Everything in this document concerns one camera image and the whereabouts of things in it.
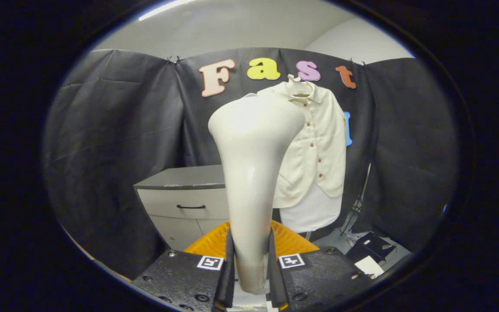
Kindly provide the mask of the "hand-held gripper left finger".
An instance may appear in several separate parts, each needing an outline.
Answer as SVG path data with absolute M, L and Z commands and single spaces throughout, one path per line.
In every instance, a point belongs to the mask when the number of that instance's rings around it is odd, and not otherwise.
M 133 285 L 176 310 L 225 312 L 233 306 L 234 248 L 230 223 L 192 245 L 166 250 Z

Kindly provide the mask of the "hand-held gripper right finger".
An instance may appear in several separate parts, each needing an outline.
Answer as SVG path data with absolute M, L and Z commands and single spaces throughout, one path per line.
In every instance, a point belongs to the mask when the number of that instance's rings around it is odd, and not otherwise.
M 344 306 L 373 285 L 336 247 L 317 247 L 279 222 L 269 235 L 269 302 L 277 311 Z

